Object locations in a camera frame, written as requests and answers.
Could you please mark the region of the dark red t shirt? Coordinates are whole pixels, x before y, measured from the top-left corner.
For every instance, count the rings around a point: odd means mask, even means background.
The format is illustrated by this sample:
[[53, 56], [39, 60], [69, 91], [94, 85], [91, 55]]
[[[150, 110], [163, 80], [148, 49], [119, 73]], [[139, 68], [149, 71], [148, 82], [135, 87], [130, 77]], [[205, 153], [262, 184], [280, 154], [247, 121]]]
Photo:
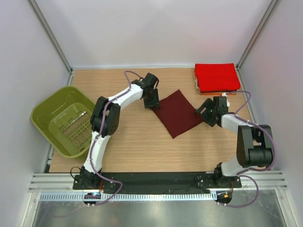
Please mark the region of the dark red t shirt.
[[196, 113], [196, 109], [180, 90], [160, 100], [160, 108], [152, 110], [172, 138], [176, 138], [203, 122], [202, 116]]

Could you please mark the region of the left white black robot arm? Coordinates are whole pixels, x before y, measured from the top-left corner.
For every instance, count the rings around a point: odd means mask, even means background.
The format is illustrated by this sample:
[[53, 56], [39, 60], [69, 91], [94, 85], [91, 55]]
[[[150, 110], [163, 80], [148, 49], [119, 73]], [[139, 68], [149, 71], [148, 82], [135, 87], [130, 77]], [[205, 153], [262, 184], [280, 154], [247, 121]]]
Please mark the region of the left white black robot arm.
[[128, 87], [110, 97], [99, 97], [90, 118], [92, 138], [88, 156], [74, 177], [73, 189], [96, 189], [105, 178], [101, 175], [102, 160], [107, 148], [107, 143], [116, 132], [121, 111], [134, 101], [143, 100], [145, 108], [160, 107], [157, 86], [159, 79], [147, 73], [131, 81], [128, 73], [136, 75], [133, 71], [125, 71]]

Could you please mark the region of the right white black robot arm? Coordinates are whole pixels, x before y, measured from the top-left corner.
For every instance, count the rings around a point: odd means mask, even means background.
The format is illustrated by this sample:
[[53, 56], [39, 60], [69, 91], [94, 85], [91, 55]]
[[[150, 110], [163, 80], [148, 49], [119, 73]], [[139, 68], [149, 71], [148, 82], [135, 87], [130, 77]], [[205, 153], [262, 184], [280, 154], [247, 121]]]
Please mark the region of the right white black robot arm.
[[226, 96], [214, 96], [206, 99], [196, 110], [209, 126], [218, 125], [237, 135], [235, 157], [219, 163], [213, 174], [198, 174], [201, 188], [227, 188], [234, 182], [240, 187], [239, 174], [249, 170], [263, 171], [274, 161], [275, 148], [270, 126], [241, 120], [229, 111], [229, 105]]

